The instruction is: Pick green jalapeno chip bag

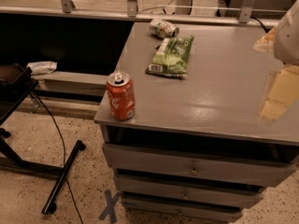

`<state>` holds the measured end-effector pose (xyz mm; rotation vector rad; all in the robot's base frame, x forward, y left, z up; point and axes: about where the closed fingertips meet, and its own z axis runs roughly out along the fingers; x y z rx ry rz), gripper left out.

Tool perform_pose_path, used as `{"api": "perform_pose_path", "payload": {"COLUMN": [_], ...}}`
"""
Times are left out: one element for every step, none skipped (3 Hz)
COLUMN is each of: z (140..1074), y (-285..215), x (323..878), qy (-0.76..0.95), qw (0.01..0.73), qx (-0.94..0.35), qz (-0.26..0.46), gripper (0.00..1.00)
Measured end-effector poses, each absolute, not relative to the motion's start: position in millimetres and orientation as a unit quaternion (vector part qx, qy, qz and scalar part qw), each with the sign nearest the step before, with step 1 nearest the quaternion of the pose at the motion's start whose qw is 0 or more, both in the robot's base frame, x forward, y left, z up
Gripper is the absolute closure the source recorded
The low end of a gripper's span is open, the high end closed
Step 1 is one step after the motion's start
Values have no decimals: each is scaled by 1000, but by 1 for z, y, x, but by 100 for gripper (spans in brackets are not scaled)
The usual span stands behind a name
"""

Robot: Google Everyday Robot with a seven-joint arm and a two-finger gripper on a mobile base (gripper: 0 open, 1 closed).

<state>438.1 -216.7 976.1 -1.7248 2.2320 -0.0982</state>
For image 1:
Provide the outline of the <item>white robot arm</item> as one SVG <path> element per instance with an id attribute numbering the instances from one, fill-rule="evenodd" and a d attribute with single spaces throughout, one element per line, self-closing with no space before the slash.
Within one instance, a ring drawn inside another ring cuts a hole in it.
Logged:
<path id="1" fill-rule="evenodd" d="M 258 117 L 278 120 L 287 109 L 299 100 L 299 0 L 253 46 L 261 52 L 272 51 L 283 67 L 272 75 L 270 87 L 264 96 Z"/>

